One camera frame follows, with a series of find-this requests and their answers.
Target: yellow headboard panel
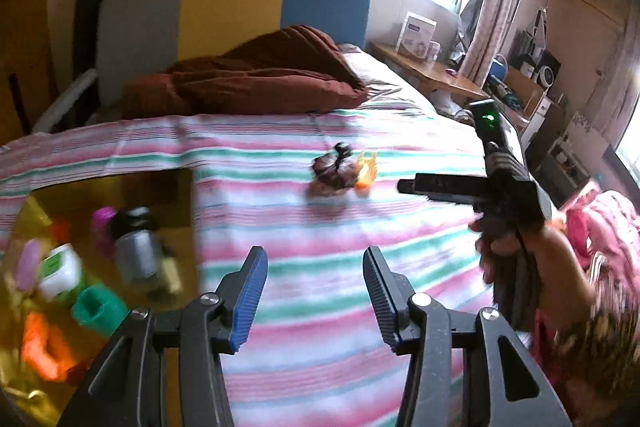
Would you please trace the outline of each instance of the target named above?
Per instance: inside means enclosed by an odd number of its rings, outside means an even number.
[[[282,0],[180,0],[178,60],[222,55],[280,28]]]

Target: wooden nightstand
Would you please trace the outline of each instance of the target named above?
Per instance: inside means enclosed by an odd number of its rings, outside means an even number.
[[[444,71],[447,67],[439,62],[425,62],[417,58],[404,57],[396,53],[396,49],[388,44],[370,45],[371,55],[378,60],[389,60],[401,70],[420,80],[418,90],[426,94],[436,89],[443,89],[451,94],[459,94],[473,100],[484,100],[489,95],[464,76],[451,76]]]

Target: striped bedsheet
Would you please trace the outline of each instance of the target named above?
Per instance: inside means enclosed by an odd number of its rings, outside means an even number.
[[[378,152],[369,197],[309,198],[313,158],[341,140]],[[194,169],[203,290],[251,246],[269,255],[249,340],[223,361],[239,427],[394,424],[408,359],[382,343],[362,278],[367,247],[445,306],[475,312],[491,300],[466,229],[471,209],[396,191],[417,171],[484,171],[474,130],[435,113],[169,117],[28,136],[0,153],[0,251],[33,189],[179,167]],[[452,364],[459,376],[457,354]]]

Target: yellow tray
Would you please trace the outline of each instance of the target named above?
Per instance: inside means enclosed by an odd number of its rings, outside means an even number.
[[[143,293],[125,288],[114,262],[97,253],[92,239],[91,219],[94,211],[103,206],[148,206],[151,210],[159,226],[158,236],[173,251],[180,272],[183,292],[174,301],[151,302]],[[0,267],[0,350],[4,351],[5,358],[7,353],[13,353],[15,356],[15,349],[20,348],[26,315],[25,306],[18,314],[16,306],[12,305],[12,294],[6,285],[6,274],[13,274],[22,247],[28,240],[41,238],[46,241],[50,238],[47,217],[65,219],[70,223],[71,244],[81,257],[85,269],[114,290],[130,309],[140,306],[156,310],[176,309],[183,307],[198,295],[191,229],[190,170],[136,172],[40,188],[32,192],[20,210]],[[92,359],[104,346],[105,339],[78,326],[69,309],[55,303],[45,303],[39,299],[37,293],[34,294],[33,305],[46,315],[50,323],[62,328],[78,360]],[[177,375],[177,357],[172,351],[175,350],[169,350],[166,357],[166,399],[170,425],[180,425],[177,379],[174,378],[174,375]],[[26,388],[22,391],[28,393],[32,391],[28,389],[30,387],[42,390],[59,412],[65,408],[74,392],[71,385],[42,381],[23,364],[20,364],[18,371],[19,384]],[[20,399],[17,403],[28,409]]]

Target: headboard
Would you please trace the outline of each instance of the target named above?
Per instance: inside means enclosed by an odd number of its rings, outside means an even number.
[[[178,60],[220,55],[254,37],[307,24],[364,47],[369,0],[102,0],[96,68],[100,103],[122,84]]]

